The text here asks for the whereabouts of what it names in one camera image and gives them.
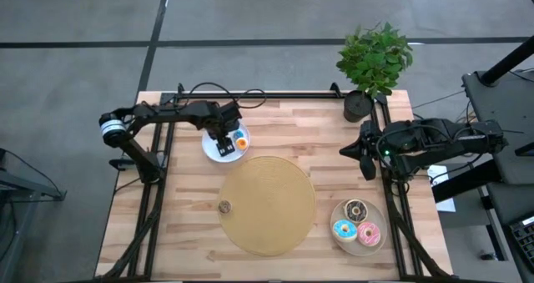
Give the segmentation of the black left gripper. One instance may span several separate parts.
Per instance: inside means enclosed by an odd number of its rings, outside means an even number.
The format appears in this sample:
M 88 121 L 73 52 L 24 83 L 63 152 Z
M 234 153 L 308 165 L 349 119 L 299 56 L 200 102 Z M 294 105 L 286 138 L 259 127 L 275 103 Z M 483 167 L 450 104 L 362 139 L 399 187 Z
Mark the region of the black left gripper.
M 225 121 L 221 114 L 222 107 L 223 106 L 219 106 L 215 110 L 214 118 L 211 119 L 204 128 L 211 139 L 217 139 L 219 154 L 225 156 L 235 151 L 232 139 L 225 136 L 230 131 L 234 131 L 238 128 L 238 120 L 232 122 Z

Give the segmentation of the large blue frosted donut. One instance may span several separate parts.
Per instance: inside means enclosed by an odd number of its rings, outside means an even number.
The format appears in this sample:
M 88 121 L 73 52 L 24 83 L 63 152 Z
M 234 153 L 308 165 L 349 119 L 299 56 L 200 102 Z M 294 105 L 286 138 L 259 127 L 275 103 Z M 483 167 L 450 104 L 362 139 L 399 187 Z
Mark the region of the large blue frosted donut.
M 347 243 L 357 238 L 358 229 L 349 220 L 337 220 L 332 225 L 332 233 L 339 242 Z

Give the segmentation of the black cart beam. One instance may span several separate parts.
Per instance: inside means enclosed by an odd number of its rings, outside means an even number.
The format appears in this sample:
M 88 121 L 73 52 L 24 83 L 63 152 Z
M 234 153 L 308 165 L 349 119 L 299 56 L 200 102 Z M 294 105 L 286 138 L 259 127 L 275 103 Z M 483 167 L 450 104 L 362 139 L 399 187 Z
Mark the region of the black cart beam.
M 501 174 L 494 160 L 488 160 L 451 179 L 432 187 L 434 200 L 440 203 L 488 183 L 501 182 Z

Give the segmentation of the beige round plate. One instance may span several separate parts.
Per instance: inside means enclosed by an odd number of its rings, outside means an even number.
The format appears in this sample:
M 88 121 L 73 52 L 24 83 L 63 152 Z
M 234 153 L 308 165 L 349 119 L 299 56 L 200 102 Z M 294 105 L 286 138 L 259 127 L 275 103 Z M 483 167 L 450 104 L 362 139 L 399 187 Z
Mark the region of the beige round plate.
M 387 223 L 386 223 L 384 215 L 371 202 L 367 200 L 362 200 L 367 205 L 367 208 L 368 208 L 368 216 L 366 220 L 364 220 L 363 222 L 375 223 L 380 228 L 381 239 L 377 245 L 371 246 L 371 247 L 364 246 L 358 241 L 357 238 L 354 241 L 347 242 L 347 243 L 339 242 L 332 233 L 332 225 L 337 220 L 348 220 L 345 217 L 345 213 L 344 213 L 345 203 L 347 201 L 348 200 L 341 201 L 331 213 L 331 216 L 330 216 L 331 234 L 333 238 L 335 239 L 335 242 L 337 243 L 337 245 L 339 245 L 345 252 L 351 255 L 358 255 L 358 256 L 373 255 L 384 245 L 386 237 L 387 237 L 388 229 L 387 229 Z

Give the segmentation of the white paper sheet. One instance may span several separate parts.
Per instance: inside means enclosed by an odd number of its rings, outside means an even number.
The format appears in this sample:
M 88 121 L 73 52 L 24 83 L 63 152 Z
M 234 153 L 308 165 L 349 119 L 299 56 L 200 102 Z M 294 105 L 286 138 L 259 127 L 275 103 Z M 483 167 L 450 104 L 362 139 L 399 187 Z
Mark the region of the white paper sheet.
M 447 167 L 444 165 L 431 165 L 427 170 L 427 174 L 431 177 L 431 187 L 441 184 L 449 179 Z M 452 198 L 437 202 L 436 208 L 439 212 L 456 212 L 455 203 Z

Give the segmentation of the white round plate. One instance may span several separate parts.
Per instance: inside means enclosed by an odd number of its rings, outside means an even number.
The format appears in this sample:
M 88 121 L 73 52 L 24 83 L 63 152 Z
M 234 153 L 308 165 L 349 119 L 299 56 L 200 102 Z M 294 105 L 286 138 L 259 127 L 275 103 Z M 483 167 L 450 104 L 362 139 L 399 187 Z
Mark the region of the white round plate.
M 241 120 L 239 121 L 239 127 L 237 129 L 240 129 L 240 130 L 242 130 L 244 132 L 245 138 L 249 141 L 249 146 L 250 146 L 251 140 L 250 140 L 249 131 L 248 131 L 247 127 L 242 123 Z M 203 135 L 202 135 L 202 149 L 203 149 L 204 153 L 207 155 L 207 157 L 212 159 L 215 162 L 218 162 L 218 163 L 231 163 L 231 162 L 235 162 L 238 159 L 240 159 L 241 157 L 243 157 L 245 155 L 246 151 L 248 150 L 249 146 L 245 151 L 241 151 L 241 150 L 237 149 L 237 147 L 235 145 L 235 140 L 233 138 L 234 131 L 230 131 L 226 135 L 226 137 L 229 137 L 229 138 L 232 139 L 235 151 L 233 153 L 227 154 L 225 156 L 221 156 L 219 154 L 219 151 L 218 151 L 218 148 L 217 148 L 217 140 L 216 139 L 211 139 L 208 136 L 208 133 L 206 131 L 204 131 Z

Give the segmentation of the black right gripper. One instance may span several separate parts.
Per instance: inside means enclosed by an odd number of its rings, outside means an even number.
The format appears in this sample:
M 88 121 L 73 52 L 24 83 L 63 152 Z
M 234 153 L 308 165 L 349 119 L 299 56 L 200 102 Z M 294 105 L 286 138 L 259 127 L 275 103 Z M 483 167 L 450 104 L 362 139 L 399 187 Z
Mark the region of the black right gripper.
M 380 138 L 380 129 L 375 122 L 364 122 L 360 126 L 360 144 L 353 143 L 340 150 L 340 155 L 359 158 L 361 155 L 376 156 L 376 142 Z

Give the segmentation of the black aluminium table frame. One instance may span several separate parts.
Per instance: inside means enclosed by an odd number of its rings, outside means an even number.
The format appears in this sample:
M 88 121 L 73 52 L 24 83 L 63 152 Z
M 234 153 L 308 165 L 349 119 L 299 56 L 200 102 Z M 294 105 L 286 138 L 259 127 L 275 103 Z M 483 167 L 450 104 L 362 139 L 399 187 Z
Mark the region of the black aluminium table frame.
M 272 155 L 297 164 L 315 187 L 316 214 L 307 237 L 283 255 L 261 257 L 237 247 L 224 233 L 217 197 L 232 164 L 210 160 L 194 126 L 150 124 L 137 142 L 165 154 L 165 181 L 144 185 L 133 169 L 121 172 L 98 266 L 97 283 L 168 281 L 397 280 L 413 272 L 406 239 L 389 231 L 368 256 L 344 252 L 330 233 L 330 216 L 343 200 L 360 198 L 386 212 L 384 185 L 367 181 L 358 164 L 340 155 L 358 135 L 345 121 L 343 102 L 331 91 L 249 94 L 241 113 L 251 134 L 248 158 Z

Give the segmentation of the round woven straw placemat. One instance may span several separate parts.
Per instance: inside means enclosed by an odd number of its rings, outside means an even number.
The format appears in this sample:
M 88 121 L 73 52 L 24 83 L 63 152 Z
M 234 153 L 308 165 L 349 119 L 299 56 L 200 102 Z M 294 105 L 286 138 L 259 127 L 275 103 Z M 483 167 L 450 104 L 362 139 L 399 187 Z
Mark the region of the round woven straw placemat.
M 218 203 L 232 210 L 222 215 Z M 258 156 L 226 176 L 216 204 L 219 222 L 241 250 L 260 256 L 282 255 L 309 234 L 316 214 L 316 196 L 309 176 L 293 162 Z

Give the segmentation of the black pole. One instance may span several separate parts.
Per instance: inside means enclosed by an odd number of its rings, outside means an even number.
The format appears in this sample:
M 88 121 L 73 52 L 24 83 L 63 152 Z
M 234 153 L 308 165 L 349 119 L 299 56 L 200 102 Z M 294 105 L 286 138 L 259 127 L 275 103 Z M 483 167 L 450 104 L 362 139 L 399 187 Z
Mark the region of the black pole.
M 519 47 L 506 55 L 500 62 L 484 72 L 479 81 L 487 87 L 495 87 L 498 80 L 506 73 L 513 70 L 518 64 L 534 54 L 534 35 L 528 38 Z

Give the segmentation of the grey metal stand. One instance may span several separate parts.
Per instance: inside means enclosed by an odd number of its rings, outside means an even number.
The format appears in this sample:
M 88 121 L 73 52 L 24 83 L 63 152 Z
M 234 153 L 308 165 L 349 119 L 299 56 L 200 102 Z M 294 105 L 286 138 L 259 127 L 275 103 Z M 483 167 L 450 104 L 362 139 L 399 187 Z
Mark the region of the grey metal stand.
M 41 175 L 50 185 L 10 173 L 8 154 Z M 9 283 L 13 278 L 38 204 L 63 201 L 65 196 L 66 192 L 43 172 L 15 153 L 0 148 L 0 283 Z

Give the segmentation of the dark grey side desk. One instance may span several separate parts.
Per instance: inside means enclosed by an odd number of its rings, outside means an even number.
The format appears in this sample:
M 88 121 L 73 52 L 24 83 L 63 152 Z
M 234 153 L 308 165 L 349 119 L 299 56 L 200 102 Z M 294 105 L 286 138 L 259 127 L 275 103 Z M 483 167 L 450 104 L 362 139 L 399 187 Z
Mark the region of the dark grey side desk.
M 518 156 L 516 149 L 534 143 L 534 70 L 506 73 L 495 87 L 479 82 L 481 75 L 462 76 L 463 87 L 479 121 L 495 120 L 508 145 L 493 161 L 508 184 L 534 184 L 534 155 Z

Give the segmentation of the large chocolate frosted donut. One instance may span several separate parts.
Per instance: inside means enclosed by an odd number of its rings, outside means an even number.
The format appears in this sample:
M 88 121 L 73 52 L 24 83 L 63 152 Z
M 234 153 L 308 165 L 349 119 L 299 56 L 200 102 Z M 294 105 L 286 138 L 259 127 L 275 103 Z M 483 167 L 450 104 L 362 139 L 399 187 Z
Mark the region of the large chocolate frosted donut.
M 348 200 L 344 208 L 345 217 L 353 223 L 361 223 L 368 216 L 367 205 L 358 199 Z

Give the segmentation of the large pink frosted donut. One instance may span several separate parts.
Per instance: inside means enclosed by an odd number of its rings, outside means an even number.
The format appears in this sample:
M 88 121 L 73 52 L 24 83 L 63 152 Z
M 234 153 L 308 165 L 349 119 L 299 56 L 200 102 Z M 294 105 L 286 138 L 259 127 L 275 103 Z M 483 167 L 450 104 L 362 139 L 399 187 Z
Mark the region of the large pink frosted donut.
M 362 222 L 357 227 L 358 241 L 367 247 L 375 246 L 380 242 L 380 228 L 372 222 Z

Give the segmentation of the green plant in black pot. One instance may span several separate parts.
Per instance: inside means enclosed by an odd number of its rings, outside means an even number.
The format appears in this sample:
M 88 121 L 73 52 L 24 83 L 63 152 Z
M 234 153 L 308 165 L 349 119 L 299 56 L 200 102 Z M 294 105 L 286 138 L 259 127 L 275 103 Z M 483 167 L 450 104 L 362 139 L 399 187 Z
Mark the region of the green plant in black pot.
M 392 94 L 400 73 L 413 64 L 406 36 L 390 23 L 361 28 L 345 37 L 336 67 L 355 85 L 344 99 L 343 115 L 351 123 L 368 116 L 377 96 Z

